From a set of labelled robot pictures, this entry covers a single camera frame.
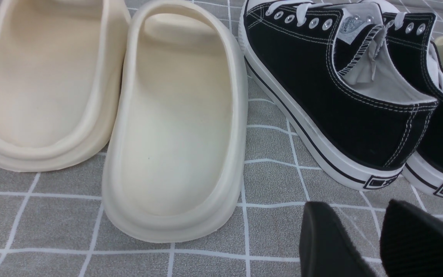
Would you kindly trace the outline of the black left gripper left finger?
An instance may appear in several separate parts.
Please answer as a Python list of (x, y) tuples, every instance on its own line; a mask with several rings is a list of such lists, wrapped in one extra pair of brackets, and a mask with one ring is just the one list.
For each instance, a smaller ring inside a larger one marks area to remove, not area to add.
[(299, 242), (303, 277), (375, 277), (329, 204), (304, 205)]

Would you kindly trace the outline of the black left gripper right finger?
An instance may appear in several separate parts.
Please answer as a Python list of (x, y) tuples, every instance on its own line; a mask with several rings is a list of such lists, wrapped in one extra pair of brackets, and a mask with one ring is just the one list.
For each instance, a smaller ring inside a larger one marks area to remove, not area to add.
[(404, 200), (390, 200), (380, 259), (389, 277), (443, 277), (443, 221)]

